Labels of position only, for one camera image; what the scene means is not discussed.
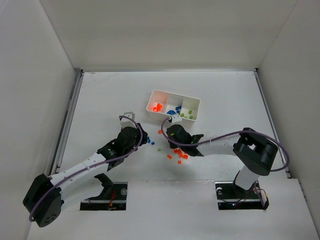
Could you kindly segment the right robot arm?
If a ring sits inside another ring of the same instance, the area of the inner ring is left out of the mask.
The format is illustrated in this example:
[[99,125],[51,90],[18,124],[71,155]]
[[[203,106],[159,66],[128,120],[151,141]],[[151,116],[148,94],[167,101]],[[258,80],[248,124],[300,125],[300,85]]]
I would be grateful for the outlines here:
[[203,134],[190,135],[182,125],[173,124],[166,129],[170,148],[180,148],[192,157],[230,155],[244,164],[233,184],[249,190],[260,176],[268,176],[278,153],[278,146],[255,130],[245,127],[241,133],[200,144]]

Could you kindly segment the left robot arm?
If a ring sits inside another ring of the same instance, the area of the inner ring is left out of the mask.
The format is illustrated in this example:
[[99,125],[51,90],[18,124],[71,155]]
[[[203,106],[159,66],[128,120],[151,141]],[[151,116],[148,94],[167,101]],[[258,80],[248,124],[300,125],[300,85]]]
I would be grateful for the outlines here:
[[106,173],[147,142],[148,134],[141,126],[127,126],[83,162],[50,176],[38,175],[22,201],[29,221],[46,227],[72,202],[108,193],[113,182]]

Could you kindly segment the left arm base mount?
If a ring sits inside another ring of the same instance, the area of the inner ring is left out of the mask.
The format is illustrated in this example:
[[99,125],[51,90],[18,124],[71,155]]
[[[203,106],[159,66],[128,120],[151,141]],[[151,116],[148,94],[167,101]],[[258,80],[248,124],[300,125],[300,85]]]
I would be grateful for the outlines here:
[[80,211],[125,211],[128,182],[113,182],[104,173],[95,176],[103,189],[80,203]]

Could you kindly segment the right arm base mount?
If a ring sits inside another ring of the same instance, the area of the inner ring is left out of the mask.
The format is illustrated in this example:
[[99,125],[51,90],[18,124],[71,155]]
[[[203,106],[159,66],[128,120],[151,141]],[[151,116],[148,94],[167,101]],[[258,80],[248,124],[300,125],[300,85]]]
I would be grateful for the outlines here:
[[258,181],[244,190],[231,181],[215,182],[219,210],[267,210],[270,205],[266,191]]

